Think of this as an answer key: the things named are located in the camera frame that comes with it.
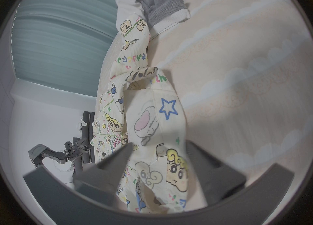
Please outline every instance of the cartoon print clothing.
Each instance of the cartoon print clothing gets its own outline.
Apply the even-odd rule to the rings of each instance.
[[[133,143],[116,192],[129,211],[182,212],[188,185],[182,106],[163,72],[147,66],[147,23],[133,14],[120,29],[126,44],[100,97],[91,144],[101,160]]]

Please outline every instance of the beige bed sheet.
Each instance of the beige bed sheet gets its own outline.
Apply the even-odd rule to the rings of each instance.
[[[274,162],[295,172],[267,223],[295,193],[313,157],[312,39],[290,0],[184,1],[191,19],[150,41],[149,66],[162,68],[174,86],[187,139],[244,172],[247,184]],[[121,40],[117,35],[104,59],[97,102]],[[187,206],[205,205],[193,187]]]

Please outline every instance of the tiled wall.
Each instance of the tiled wall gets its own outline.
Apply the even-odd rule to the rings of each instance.
[[[10,90],[15,81],[11,57],[11,29],[13,16],[0,38],[0,163],[10,184],[15,188],[15,181],[9,158],[9,125],[14,99]]]

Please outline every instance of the teal curtain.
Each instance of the teal curtain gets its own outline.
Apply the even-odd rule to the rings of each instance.
[[[96,96],[116,14],[115,0],[22,0],[12,29],[17,78]]]

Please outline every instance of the mattress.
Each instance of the mattress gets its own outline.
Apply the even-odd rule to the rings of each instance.
[[[247,185],[274,162],[295,172],[268,222],[313,157],[311,36],[290,0],[184,2],[191,18],[150,41],[148,65],[161,68],[176,90],[187,139],[243,172]],[[102,65],[95,118],[122,46],[118,34]],[[189,192],[186,207],[206,205],[196,181]]]

